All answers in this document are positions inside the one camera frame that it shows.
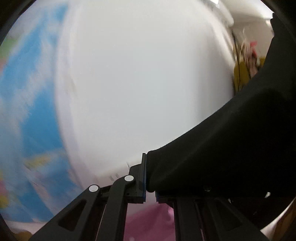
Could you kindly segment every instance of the white wall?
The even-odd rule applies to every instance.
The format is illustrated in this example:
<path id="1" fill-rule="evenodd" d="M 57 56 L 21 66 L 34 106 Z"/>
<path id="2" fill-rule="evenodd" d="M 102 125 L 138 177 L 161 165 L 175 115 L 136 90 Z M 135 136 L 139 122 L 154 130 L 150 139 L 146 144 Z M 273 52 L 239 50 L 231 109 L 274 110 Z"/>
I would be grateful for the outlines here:
<path id="1" fill-rule="evenodd" d="M 72 18 L 59 54 L 69 68 L 57 64 L 60 73 L 69 69 L 57 85 L 70 113 L 63 99 L 57 106 L 84 186 L 106 185 L 117 170 L 123 175 L 142 152 L 179 137 L 232 97 L 229 36 L 199 1 L 83 1 Z M 64 131 L 72 122 L 73 135 Z"/>
<path id="2" fill-rule="evenodd" d="M 234 22 L 254 18 L 271 19 L 272 11 L 261 0 L 221 0 L 231 12 Z"/>

